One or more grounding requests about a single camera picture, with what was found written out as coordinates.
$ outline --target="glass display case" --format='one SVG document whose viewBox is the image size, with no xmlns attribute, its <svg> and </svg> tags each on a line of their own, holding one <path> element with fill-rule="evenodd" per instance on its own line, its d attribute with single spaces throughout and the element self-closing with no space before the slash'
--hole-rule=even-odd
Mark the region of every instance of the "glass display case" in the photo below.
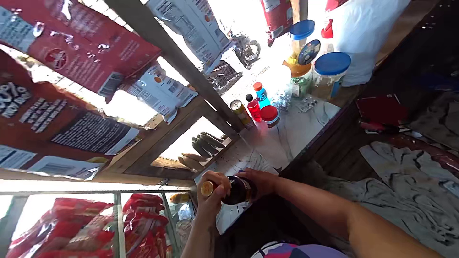
<svg viewBox="0 0 459 258">
<path fill-rule="evenodd" d="M 190 191 L 0 192 L 0 257 L 178 258 Z"/>
</svg>

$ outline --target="forearm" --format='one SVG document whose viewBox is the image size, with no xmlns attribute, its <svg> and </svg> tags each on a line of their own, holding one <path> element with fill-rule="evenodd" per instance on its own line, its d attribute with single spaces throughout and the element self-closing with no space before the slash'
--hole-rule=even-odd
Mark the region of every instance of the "forearm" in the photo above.
<svg viewBox="0 0 459 258">
<path fill-rule="evenodd" d="M 181 258 L 213 258 L 216 235 L 215 219 L 198 212 Z"/>
<path fill-rule="evenodd" d="M 330 192 L 279 178 L 275 192 L 330 233 L 348 238 L 347 218 L 354 203 Z"/>
<path fill-rule="evenodd" d="M 279 178 L 275 191 L 328 232 L 349 239 L 357 257 L 441 257 L 381 216 L 325 190 Z"/>
</svg>

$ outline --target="red bottle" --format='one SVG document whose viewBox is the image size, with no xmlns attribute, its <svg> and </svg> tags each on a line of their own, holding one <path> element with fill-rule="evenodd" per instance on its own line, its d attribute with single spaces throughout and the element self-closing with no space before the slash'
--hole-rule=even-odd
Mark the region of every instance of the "red bottle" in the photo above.
<svg viewBox="0 0 459 258">
<path fill-rule="evenodd" d="M 249 102 L 247 104 L 247 109 L 252 115 L 253 120 L 255 120 L 255 122 L 261 122 L 260 104 L 258 103 L 258 101 L 256 99 L 253 99 L 252 94 L 246 95 L 246 101 Z"/>
</svg>

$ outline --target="glass bottle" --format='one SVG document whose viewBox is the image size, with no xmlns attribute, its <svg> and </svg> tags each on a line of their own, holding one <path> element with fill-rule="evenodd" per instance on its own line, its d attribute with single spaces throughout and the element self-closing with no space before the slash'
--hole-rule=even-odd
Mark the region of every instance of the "glass bottle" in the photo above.
<svg viewBox="0 0 459 258">
<path fill-rule="evenodd" d="M 224 204 L 236 205 L 257 196 L 257 187 L 252 181 L 238 176 L 229 176 L 228 179 L 231 183 L 231 192 L 222 200 Z M 201 186 L 202 195 L 209 197 L 217 186 L 213 181 L 204 182 Z"/>
</svg>

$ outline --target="blue bottle cap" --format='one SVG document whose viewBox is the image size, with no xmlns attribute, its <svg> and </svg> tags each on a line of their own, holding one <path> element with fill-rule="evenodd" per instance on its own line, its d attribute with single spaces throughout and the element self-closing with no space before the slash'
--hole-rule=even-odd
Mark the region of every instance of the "blue bottle cap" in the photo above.
<svg viewBox="0 0 459 258">
<path fill-rule="evenodd" d="M 303 49 L 301 49 L 300 55 L 298 56 L 299 65 L 307 65 L 316 58 L 317 54 L 320 51 L 320 41 L 314 39 L 313 41 L 307 43 Z"/>
<path fill-rule="evenodd" d="M 290 34 L 294 40 L 307 38 L 314 32 L 314 21 L 304 20 L 293 24 L 290 27 Z"/>
<path fill-rule="evenodd" d="M 331 52 L 319 57 L 314 65 L 317 73 L 322 75 L 338 75 L 345 72 L 351 65 L 351 57 L 343 52 Z"/>
</svg>

